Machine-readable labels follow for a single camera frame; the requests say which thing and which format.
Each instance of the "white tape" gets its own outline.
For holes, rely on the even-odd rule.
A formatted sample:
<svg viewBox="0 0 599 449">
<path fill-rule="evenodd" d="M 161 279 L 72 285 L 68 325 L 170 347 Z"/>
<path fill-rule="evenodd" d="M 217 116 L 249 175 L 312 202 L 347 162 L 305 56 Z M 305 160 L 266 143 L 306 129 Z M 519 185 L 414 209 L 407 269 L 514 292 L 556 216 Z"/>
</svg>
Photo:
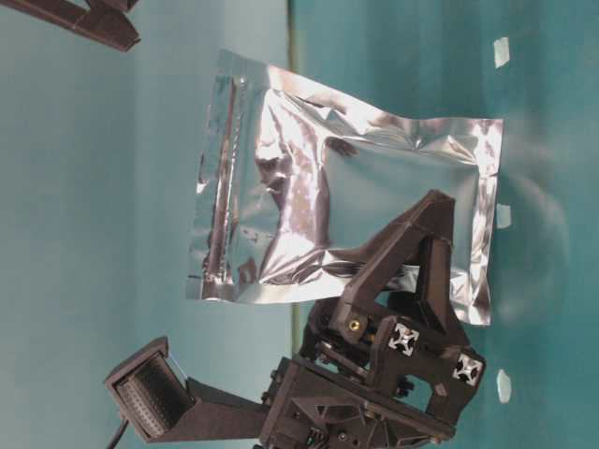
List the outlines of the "white tape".
<svg viewBox="0 0 599 449">
<path fill-rule="evenodd" d="M 501 37 L 493 42 L 495 50 L 495 68 L 506 65 L 509 62 L 509 39 Z"/>
<path fill-rule="evenodd" d="M 496 214 L 497 229 L 506 229 L 512 225 L 512 208 L 505 204 L 498 204 Z"/>
<path fill-rule="evenodd" d="M 497 373 L 497 394 L 502 404 L 506 404 L 512 398 L 512 380 L 503 369 Z"/>
</svg>

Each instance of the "teal wall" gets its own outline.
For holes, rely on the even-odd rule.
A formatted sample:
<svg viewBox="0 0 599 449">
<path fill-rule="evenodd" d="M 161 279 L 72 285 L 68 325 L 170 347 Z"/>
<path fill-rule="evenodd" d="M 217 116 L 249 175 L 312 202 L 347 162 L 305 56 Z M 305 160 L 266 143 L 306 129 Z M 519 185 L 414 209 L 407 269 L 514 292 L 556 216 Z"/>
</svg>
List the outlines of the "teal wall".
<svg viewBox="0 0 599 449">
<path fill-rule="evenodd" d="M 289 351 L 289 308 L 183 291 L 216 53 L 285 65 L 286 5 L 148 1 L 132 22 L 143 40 L 121 54 L 0 8 L 1 447 L 104 447 L 102 381 L 155 336 L 254 399 Z"/>
<path fill-rule="evenodd" d="M 291 2 L 294 69 L 408 117 L 505 118 L 489 361 L 444 447 L 595 447 L 599 398 L 599 3 Z M 493 41 L 511 61 L 495 68 Z M 501 404 L 497 374 L 513 393 Z"/>
</svg>

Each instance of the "silver foil bag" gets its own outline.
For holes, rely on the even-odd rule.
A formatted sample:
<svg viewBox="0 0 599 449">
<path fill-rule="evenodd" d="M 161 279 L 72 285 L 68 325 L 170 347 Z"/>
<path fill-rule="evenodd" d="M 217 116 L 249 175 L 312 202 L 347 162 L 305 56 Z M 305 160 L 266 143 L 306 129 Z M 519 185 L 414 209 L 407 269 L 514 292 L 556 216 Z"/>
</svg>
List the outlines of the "silver foil bag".
<svg viewBox="0 0 599 449">
<path fill-rule="evenodd" d="M 338 296 L 343 257 L 430 189 L 456 198 L 452 302 L 490 321 L 487 269 L 503 122 L 411 120 L 222 51 L 200 155 L 188 297 Z M 418 267 L 390 289 L 414 290 Z"/>
</svg>

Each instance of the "cable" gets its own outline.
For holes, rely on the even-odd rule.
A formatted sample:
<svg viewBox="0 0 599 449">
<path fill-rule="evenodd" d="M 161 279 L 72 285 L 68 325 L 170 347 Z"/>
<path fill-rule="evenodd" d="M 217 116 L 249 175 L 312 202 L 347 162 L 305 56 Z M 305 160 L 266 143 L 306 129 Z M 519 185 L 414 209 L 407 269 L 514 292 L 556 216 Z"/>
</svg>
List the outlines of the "cable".
<svg viewBox="0 0 599 449">
<path fill-rule="evenodd" d="M 123 421 L 121 421 L 121 425 L 119 426 L 119 428 L 117 428 L 116 433 L 112 437 L 112 440 L 110 440 L 109 445 L 106 449 L 114 449 L 116 447 L 116 445 L 121 440 L 121 437 L 123 437 L 124 432 L 127 430 L 128 424 L 129 421 L 126 418 L 123 418 Z"/>
</svg>

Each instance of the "black mount arm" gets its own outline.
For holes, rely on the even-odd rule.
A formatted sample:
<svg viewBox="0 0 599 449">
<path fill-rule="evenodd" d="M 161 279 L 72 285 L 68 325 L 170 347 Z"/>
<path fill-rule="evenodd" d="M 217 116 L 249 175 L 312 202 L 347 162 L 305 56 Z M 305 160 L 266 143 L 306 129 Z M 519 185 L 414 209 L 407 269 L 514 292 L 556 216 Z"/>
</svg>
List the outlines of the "black mount arm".
<svg viewBox="0 0 599 449">
<path fill-rule="evenodd" d="M 449 440 L 485 368 L 449 302 L 453 208 L 431 191 L 340 254 L 362 269 L 340 297 L 315 302 L 299 354 L 282 359 L 262 404 L 193 379 L 183 386 L 163 338 L 106 380 L 122 415 L 147 442 L 258 437 L 268 449 L 387 449 Z M 403 264 L 419 266 L 416 291 L 381 300 Z M 429 384 L 426 410 L 402 400 L 414 389 L 409 376 Z"/>
<path fill-rule="evenodd" d="M 86 0 L 89 9 L 66 0 L 0 0 L 0 5 L 37 17 L 120 51 L 139 42 L 124 15 L 138 0 Z"/>
</svg>

